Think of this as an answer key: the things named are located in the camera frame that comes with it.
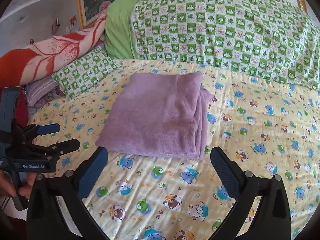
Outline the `left hand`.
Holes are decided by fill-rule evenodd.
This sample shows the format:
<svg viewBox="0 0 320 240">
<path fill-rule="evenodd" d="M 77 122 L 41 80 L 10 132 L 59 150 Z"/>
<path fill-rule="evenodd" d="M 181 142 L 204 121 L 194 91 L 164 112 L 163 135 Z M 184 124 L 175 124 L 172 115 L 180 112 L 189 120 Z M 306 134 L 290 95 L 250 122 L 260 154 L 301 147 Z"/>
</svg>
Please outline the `left hand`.
<svg viewBox="0 0 320 240">
<path fill-rule="evenodd" d="M 30 199 L 31 191 L 35 178 L 37 177 L 36 173 L 28 173 L 26 184 L 16 191 L 13 183 L 7 178 L 5 173 L 1 170 L 1 181 L 0 181 L 0 192 L 1 197 L 16 197 L 17 193 L 20 196 L 24 196 L 27 199 Z"/>
</svg>

